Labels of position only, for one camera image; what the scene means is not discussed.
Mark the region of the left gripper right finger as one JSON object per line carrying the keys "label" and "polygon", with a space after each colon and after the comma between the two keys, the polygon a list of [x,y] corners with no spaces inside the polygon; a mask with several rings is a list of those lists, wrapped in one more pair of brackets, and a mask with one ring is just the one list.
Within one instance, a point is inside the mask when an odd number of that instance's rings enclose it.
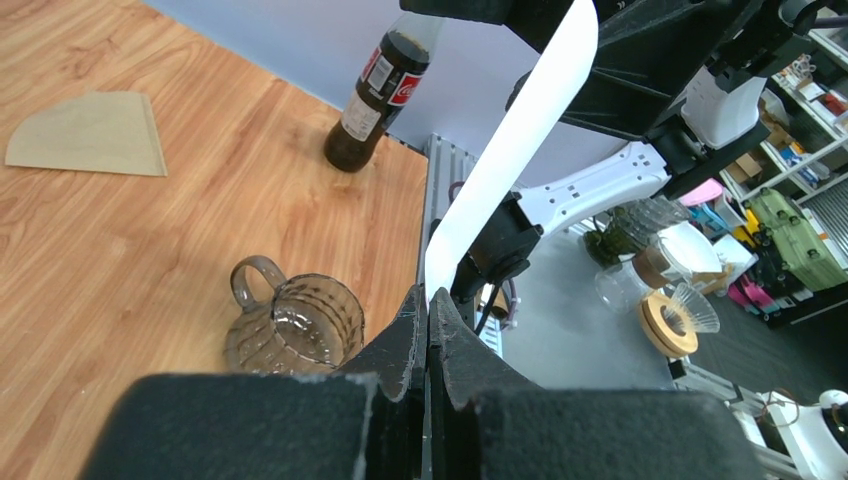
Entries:
{"label": "left gripper right finger", "polygon": [[537,387],[486,346],[444,288],[429,301],[431,468],[435,479],[494,479],[508,457],[506,397]]}

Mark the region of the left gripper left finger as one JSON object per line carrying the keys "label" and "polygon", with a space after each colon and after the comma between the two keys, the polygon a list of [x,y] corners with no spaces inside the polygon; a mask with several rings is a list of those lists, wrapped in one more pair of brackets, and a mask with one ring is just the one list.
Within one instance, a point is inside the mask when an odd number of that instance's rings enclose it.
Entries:
{"label": "left gripper left finger", "polygon": [[412,286],[385,327],[334,379],[348,479],[415,479],[424,427],[426,298]]}

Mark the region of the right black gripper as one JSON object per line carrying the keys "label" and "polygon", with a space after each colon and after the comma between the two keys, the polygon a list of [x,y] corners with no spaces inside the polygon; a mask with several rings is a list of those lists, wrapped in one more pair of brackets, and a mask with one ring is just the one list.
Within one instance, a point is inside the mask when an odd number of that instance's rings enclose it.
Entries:
{"label": "right black gripper", "polygon": [[[420,14],[504,25],[536,52],[572,7],[562,0],[403,1]],[[661,120],[719,46],[753,16],[753,1],[596,1],[597,52],[563,123],[626,140]]]}

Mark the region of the white paper coffee filter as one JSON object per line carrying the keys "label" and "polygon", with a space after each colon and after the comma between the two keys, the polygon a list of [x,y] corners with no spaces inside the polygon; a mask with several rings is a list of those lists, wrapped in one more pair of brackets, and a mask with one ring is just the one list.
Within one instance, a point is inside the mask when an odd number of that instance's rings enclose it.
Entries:
{"label": "white paper coffee filter", "polygon": [[459,262],[588,79],[598,34],[594,3],[573,2],[430,238],[428,301],[451,287]]}

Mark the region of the brown paper coffee filter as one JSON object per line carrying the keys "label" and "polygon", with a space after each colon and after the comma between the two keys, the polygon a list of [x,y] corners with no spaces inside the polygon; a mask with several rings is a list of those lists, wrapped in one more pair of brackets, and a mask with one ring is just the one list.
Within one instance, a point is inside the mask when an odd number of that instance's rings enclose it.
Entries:
{"label": "brown paper coffee filter", "polygon": [[165,177],[148,95],[89,92],[23,120],[6,147],[8,166]]}

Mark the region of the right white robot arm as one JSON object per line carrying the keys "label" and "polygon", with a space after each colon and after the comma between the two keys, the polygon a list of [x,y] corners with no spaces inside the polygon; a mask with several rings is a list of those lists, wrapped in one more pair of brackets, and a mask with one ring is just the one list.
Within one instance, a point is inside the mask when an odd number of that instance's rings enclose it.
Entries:
{"label": "right white robot arm", "polygon": [[[537,243],[619,204],[698,185],[761,139],[768,78],[807,51],[820,1],[404,1],[407,13],[499,25],[537,51],[423,258],[428,299],[465,307],[529,265]],[[514,184],[556,123],[614,136],[594,165]]]}

